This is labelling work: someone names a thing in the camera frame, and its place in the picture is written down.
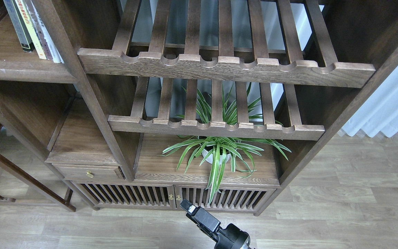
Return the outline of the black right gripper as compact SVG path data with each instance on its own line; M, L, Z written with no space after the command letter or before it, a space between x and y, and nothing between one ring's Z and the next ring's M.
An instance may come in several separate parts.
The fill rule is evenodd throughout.
M213 241L218 242L217 232L221 225L218 219L204 210L204 208L192 204L189 200L182 200L180 206L189 215L189 219L192 220L202 232Z

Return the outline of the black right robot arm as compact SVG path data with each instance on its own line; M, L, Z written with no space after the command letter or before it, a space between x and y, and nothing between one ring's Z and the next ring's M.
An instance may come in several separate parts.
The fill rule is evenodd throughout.
M226 228L220 227L218 221L207 210L183 199L180 206L186 211L186 217L215 242L215 249L250 249L250 236L245 231L230 223Z

